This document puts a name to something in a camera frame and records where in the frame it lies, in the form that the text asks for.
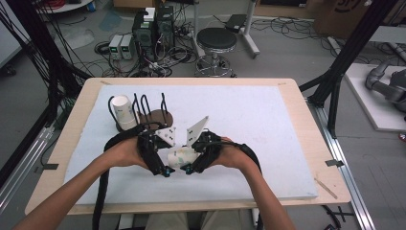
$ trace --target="concrete floor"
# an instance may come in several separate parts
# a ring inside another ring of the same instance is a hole
[[[133,15],[131,11],[114,11],[107,2],[99,5],[96,12],[79,9],[58,14],[56,18],[60,23],[71,23],[86,17],[78,24],[67,26],[88,28],[94,34],[95,41],[75,50],[81,61],[85,62],[101,58],[93,51],[98,42],[109,40],[115,33],[131,32]],[[228,17],[219,18],[226,21]],[[213,17],[202,18],[200,25],[204,27],[210,23],[211,26],[219,26],[219,23],[212,22],[214,20]],[[290,39],[270,28],[262,31],[253,29],[251,35],[260,49],[257,58],[251,58],[240,37],[235,50],[224,55],[239,78],[292,78],[300,85],[325,73],[334,61],[334,56],[322,47],[320,39]],[[373,45],[366,47],[361,55],[369,59],[388,57]],[[4,165],[47,105],[46,87],[29,59],[19,54],[11,64],[17,70],[17,75],[2,75],[0,78],[0,166]],[[108,67],[101,64],[101,68],[106,70]],[[193,77],[194,68],[194,63],[176,65],[172,67],[171,77]],[[97,66],[90,70],[95,76],[102,75],[102,70]],[[307,90],[304,95],[311,93],[312,90]],[[406,224],[406,199],[403,198],[406,182],[402,179],[402,173],[406,166],[406,145],[398,140],[398,133],[373,129],[345,80],[342,83],[336,132],[375,228],[403,229]],[[45,160],[50,153],[49,150],[44,154]],[[40,177],[40,173],[34,172],[38,166],[37,162],[0,216],[0,229],[11,229],[24,217],[25,205]],[[340,206],[343,212],[352,213],[349,204]],[[331,205],[330,208],[338,212],[337,206]],[[333,223],[321,206],[286,209],[298,229],[324,229]],[[356,218],[346,217],[346,221],[339,219],[343,229],[359,229]],[[113,229],[117,221],[118,215],[104,215],[102,229]],[[90,226],[90,216],[69,216],[59,229],[89,229]]]

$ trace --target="forearm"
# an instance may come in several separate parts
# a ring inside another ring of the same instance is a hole
[[[101,157],[32,210],[14,229],[56,229],[79,198],[108,169]]]
[[[257,165],[249,161],[241,172],[251,188],[265,229],[295,229],[289,215],[263,179]]]

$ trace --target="white cup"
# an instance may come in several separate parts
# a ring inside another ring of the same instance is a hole
[[[117,122],[123,130],[129,130],[137,126],[134,117],[134,115],[137,115],[132,111],[131,102],[126,95],[115,96],[111,103],[116,113]]]

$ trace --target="stool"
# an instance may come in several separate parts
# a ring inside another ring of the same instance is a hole
[[[196,40],[197,45],[211,55],[203,56],[196,62],[195,75],[222,77],[231,73],[233,76],[230,61],[219,54],[234,50],[237,43],[234,33],[224,28],[206,28],[197,34]]]

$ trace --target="white cylinder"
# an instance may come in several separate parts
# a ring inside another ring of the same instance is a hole
[[[134,112],[131,108],[131,102],[126,95],[115,96],[111,103],[113,104],[116,119],[123,130],[131,129],[137,126]]]
[[[193,163],[198,156],[199,154],[189,147],[171,148],[168,153],[168,165],[171,168],[181,168]]]

